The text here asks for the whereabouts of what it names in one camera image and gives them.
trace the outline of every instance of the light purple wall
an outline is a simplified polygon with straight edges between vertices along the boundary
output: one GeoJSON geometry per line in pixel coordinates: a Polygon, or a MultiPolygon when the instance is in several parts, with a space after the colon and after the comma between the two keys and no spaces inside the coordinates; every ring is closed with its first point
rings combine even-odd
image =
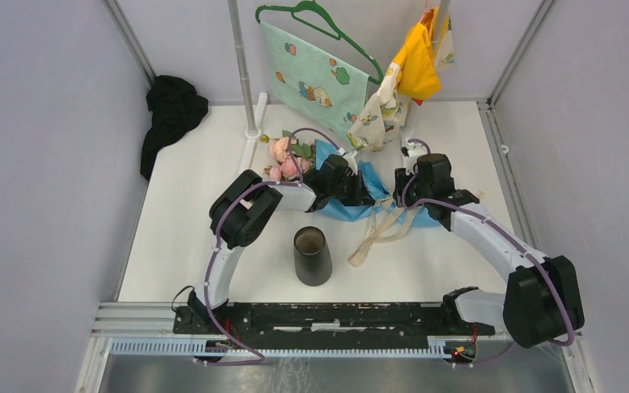
{"type": "Polygon", "coordinates": [[[497,106],[536,235],[576,265],[600,391],[629,391],[629,1],[557,2],[497,106]]]}
{"type": "Polygon", "coordinates": [[[146,91],[102,1],[0,1],[0,392],[73,391],[145,190],[146,91]]]}
{"type": "MultiPolygon", "coordinates": [[[[292,6],[300,0],[239,0],[242,34],[254,97],[270,92],[271,73],[254,13],[262,4],[292,6]]],[[[344,32],[384,71],[418,22],[424,0],[318,0],[344,32]]],[[[430,0],[437,5],[440,0],[430,0]]],[[[457,63],[442,75],[435,98],[488,97],[540,0],[454,0],[450,6],[457,63]]],[[[120,0],[129,23],[158,74],[182,75],[212,102],[242,102],[228,2],[225,0],[120,0]]],[[[263,20],[287,29],[366,72],[374,68],[348,43],[295,22],[284,12],[263,20]]],[[[317,15],[303,16],[326,26],[317,15]]]]}

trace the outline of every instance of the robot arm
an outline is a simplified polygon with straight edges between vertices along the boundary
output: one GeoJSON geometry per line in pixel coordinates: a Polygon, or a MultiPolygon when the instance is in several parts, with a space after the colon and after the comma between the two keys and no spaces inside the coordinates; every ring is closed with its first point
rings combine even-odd
{"type": "MultiPolygon", "coordinates": [[[[342,166],[350,168],[344,160],[337,162],[341,157],[334,157],[330,156],[327,159],[332,164],[330,167],[332,174],[341,173],[342,166]]],[[[565,322],[555,305],[554,294],[545,285],[537,268],[527,260],[527,256],[530,256],[538,260],[548,273],[567,309],[573,329],[581,328],[584,317],[577,277],[568,259],[562,256],[550,259],[511,235],[506,237],[505,229],[490,217],[471,192],[455,189],[454,179],[450,176],[451,165],[445,155],[419,156],[414,168],[417,171],[415,174],[407,173],[404,168],[396,170],[397,204],[403,205],[401,197],[402,192],[406,190],[405,199],[408,205],[431,198],[453,206],[451,209],[421,201],[434,219],[476,248],[507,282],[505,294],[487,293],[476,287],[468,287],[445,295],[443,306],[452,315],[465,322],[485,323],[506,329],[513,339],[525,348],[564,334],[565,322]],[[416,178],[418,181],[412,183],[412,187],[406,186],[416,178]]],[[[351,176],[350,170],[343,173],[347,177],[351,176]]],[[[313,211],[326,205],[333,193],[332,190],[324,190],[322,187],[327,183],[331,184],[332,181],[330,177],[326,179],[324,173],[319,175],[321,175],[319,178],[310,179],[312,187],[305,184],[294,187],[292,184],[274,183],[268,187],[259,187],[245,195],[248,189],[262,182],[259,175],[247,170],[214,203],[210,209],[210,216],[211,229],[215,233],[218,222],[224,218],[228,207],[244,196],[244,202],[236,204],[231,213],[224,218],[220,230],[219,249],[214,250],[217,251],[214,267],[208,277],[211,309],[216,309],[228,301],[230,281],[244,247],[256,240],[276,210],[313,211]]],[[[351,183],[347,192],[359,195],[360,183],[356,184],[359,181],[357,179],[351,183]]],[[[203,288],[204,285],[205,283],[201,282],[197,288],[203,288]]],[[[189,297],[188,305],[206,324],[210,323],[206,312],[207,304],[203,291],[198,293],[193,291],[189,297]]]]}
{"type": "Polygon", "coordinates": [[[564,334],[566,323],[535,266],[540,264],[558,292],[573,330],[581,328],[584,315],[572,263],[564,256],[551,259],[509,234],[471,192],[457,190],[447,156],[412,157],[411,152],[408,149],[405,154],[413,159],[413,169],[407,165],[395,172],[397,204],[423,203],[431,217],[475,248],[507,283],[505,294],[476,287],[451,292],[443,299],[450,312],[465,322],[506,329],[525,348],[564,334]]]}

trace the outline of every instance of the pink artificial flower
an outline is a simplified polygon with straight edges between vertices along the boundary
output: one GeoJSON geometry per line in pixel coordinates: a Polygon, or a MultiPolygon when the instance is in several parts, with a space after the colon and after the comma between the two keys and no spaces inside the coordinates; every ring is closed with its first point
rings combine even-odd
{"type": "Polygon", "coordinates": [[[303,160],[300,157],[297,157],[297,163],[300,164],[300,169],[302,169],[302,173],[305,173],[308,170],[310,170],[310,167],[312,166],[311,161],[303,160]]]}
{"type": "MultiPolygon", "coordinates": [[[[293,144],[295,143],[297,143],[297,140],[293,138],[293,144]]],[[[283,137],[269,145],[269,155],[271,158],[281,163],[286,160],[286,157],[288,157],[287,149],[288,137],[283,137]]]]}
{"type": "MultiPolygon", "coordinates": [[[[312,166],[312,163],[308,160],[303,160],[300,157],[296,158],[296,163],[300,166],[302,173],[307,172],[307,170],[312,166]]],[[[288,180],[297,177],[297,168],[293,164],[291,157],[287,157],[286,160],[281,164],[281,174],[288,180]]]]}
{"type": "Polygon", "coordinates": [[[279,181],[281,179],[281,167],[278,165],[272,167],[269,171],[269,177],[271,178],[271,180],[274,180],[276,182],[279,181]]]}
{"type": "Polygon", "coordinates": [[[295,164],[293,164],[291,157],[287,157],[286,160],[281,164],[281,173],[283,177],[290,180],[297,176],[297,169],[295,164]]]}

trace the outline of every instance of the metal floor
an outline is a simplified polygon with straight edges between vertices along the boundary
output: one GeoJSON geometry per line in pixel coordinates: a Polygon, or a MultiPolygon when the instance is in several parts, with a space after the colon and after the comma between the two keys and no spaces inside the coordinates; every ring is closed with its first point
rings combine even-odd
{"type": "MultiPolygon", "coordinates": [[[[479,360],[505,348],[481,342],[479,360]]],[[[204,367],[190,357],[111,355],[102,392],[573,392],[563,352],[512,350],[499,362],[455,369],[436,359],[267,359],[260,366],[204,367]]]]}

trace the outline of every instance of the green leaf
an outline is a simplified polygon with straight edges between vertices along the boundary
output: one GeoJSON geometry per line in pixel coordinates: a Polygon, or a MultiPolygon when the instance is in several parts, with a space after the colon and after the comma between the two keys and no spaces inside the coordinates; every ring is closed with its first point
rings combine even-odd
{"type": "Polygon", "coordinates": [[[312,157],[312,148],[310,145],[302,145],[302,158],[309,160],[312,157]]]}
{"type": "Polygon", "coordinates": [[[291,150],[300,157],[305,154],[305,149],[302,148],[302,145],[291,145],[291,150]]]}

